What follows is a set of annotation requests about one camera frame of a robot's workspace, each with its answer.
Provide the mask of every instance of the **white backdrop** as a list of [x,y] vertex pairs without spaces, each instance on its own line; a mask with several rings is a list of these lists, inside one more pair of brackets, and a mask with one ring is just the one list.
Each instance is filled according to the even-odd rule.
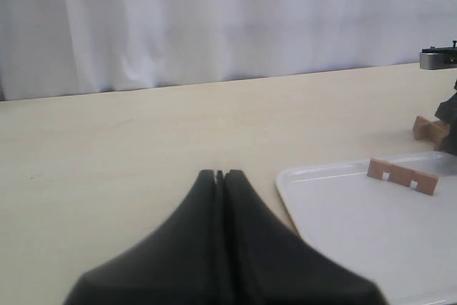
[[23,99],[380,66],[455,37],[457,0],[0,0],[0,82]]

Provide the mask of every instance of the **table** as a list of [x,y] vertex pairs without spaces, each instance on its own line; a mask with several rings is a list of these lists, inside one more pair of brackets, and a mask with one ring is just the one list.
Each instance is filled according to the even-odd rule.
[[428,151],[457,72],[417,64],[0,103],[0,303],[58,305],[153,231],[200,169],[242,169],[271,210],[293,166]]

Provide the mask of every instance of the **light wood tabletop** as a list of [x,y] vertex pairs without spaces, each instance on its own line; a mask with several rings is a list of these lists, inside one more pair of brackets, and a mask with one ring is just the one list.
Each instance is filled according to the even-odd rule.
[[61,304],[201,169],[242,169],[288,226],[283,169],[428,151],[457,72],[418,64],[0,103],[0,304]]

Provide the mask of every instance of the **plastic tray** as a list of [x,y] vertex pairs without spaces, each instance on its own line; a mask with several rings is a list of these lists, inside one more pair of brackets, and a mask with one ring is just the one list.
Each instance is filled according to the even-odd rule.
[[368,178],[369,160],[285,170],[276,185],[300,236],[390,304],[457,303],[457,157],[385,160],[438,175],[435,194]]

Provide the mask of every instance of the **curtain fold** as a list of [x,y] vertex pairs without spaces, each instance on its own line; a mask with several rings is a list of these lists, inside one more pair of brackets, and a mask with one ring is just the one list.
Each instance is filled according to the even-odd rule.
[[418,61],[457,0],[0,0],[6,99]]

